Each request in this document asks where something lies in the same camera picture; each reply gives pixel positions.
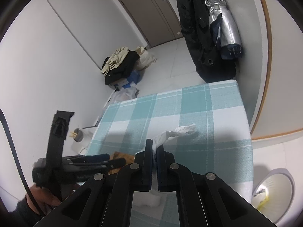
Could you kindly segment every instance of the blue box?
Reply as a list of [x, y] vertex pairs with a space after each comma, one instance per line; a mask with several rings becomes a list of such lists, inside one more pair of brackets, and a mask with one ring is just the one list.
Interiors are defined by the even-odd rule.
[[139, 82], [139, 78], [140, 74], [138, 73], [138, 71], [133, 70], [129, 77], [125, 79], [120, 79], [111, 85], [119, 89], [126, 89], [135, 86]]

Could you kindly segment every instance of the silver umbrella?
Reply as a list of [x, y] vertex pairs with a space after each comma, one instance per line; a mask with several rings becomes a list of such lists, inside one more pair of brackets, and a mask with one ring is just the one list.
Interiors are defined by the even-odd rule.
[[225, 0], [205, 0], [209, 8], [209, 27], [214, 42], [220, 50], [222, 59], [234, 59], [241, 56], [242, 43], [238, 27]]

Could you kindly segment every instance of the human hand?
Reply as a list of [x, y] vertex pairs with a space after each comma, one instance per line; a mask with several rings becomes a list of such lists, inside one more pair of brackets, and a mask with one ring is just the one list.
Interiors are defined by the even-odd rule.
[[[76, 190], [79, 187], [80, 187], [80, 185], [75, 184], [73, 186], [73, 189]], [[34, 184], [29, 189], [30, 189], [32, 195], [34, 196], [36, 202], [40, 206], [41, 210], [45, 214], [48, 213], [47, 205], [56, 207], [61, 203], [60, 200], [56, 196], [54, 196], [51, 193], [51, 191], [47, 188], [43, 188], [43, 187], [40, 188], [40, 187], [37, 187], [36, 184]], [[31, 202], [31, 199], [29, 198], [28, 194], [26, 194], [26, 201], [27, 201], [29, 208], [31, 210], [33, 210], [35, 213], [39, 214], [38, 210], [35, 208], [34, 204]]]

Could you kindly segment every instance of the brown door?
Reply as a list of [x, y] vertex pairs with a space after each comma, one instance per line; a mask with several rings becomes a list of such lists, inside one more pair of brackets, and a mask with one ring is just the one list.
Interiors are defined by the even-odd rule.
[[167, 0], [120, 0], [151, 47], [182, 37]]

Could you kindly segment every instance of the tiled floor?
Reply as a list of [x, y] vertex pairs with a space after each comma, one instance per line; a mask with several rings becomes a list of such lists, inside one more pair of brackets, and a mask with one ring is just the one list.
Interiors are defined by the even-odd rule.
[[275, 168], [286, 168], [295, 182], [293, 203], [277, 224], [278, 227], [291, 226], [303, 209], [303, 137], [264, 148], [253, 150], [254, 154], [254, 187]]
[[138, 97], [203, 84], [196, 73], [184, 38], [177, 39], [149, 50], [157, 61], [146, 68], [137, 84]]

